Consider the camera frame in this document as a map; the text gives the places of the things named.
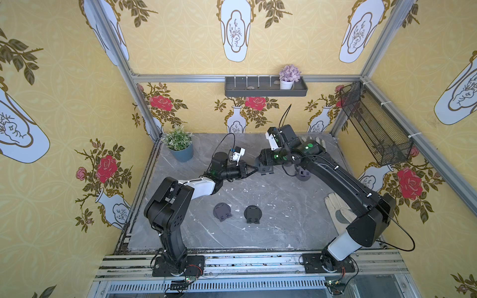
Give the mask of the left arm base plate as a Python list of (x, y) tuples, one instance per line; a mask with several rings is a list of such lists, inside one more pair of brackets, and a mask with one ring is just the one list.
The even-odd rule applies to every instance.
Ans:
[(152, 265), (153, 277), (187, 276), (200, 277), (203, 275), (205, 257), (203, 255), (187, 255), (182, 260), (175, 262), (160, 255), (155, 258)]

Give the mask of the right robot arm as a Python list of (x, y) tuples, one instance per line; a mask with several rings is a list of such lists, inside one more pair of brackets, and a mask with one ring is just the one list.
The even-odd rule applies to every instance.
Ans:
[(269, 149), (258, 157), (262, 165), (293, 164), (325, 182), (350, 207), (356, 218), (345, 232), (331, 241), (323, 251), (326, 259), (340, 262), (362, 247), (371, 247), (393, 218), (396, 200), (379, 195), (343, 169), (326, 149), (315, 140), (305, 142), (290, 125), (271, 127), (265, 134)]

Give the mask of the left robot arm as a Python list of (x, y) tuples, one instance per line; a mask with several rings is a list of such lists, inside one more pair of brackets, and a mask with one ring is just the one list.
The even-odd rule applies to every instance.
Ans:
[(215, 153), (205, 173), (192, 180), (166, 177), (144, 210), (152, 229), (160, 236), (162, 260), (175, 274), (184, 272), (188, 249), (181, 235), (181, 224), (193, 199), (216, 194), (223, 182), (252, 176), (258, 167), (246, 161), (231, 161), (225, 152)]

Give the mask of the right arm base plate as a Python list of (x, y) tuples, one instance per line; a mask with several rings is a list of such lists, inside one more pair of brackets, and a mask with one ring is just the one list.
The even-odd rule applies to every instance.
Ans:
[(357, 271), (351, 257), (336, 260), (330, 253), (304, 253), (299, 261), (307, 274), (311, 273), (355, 273)]

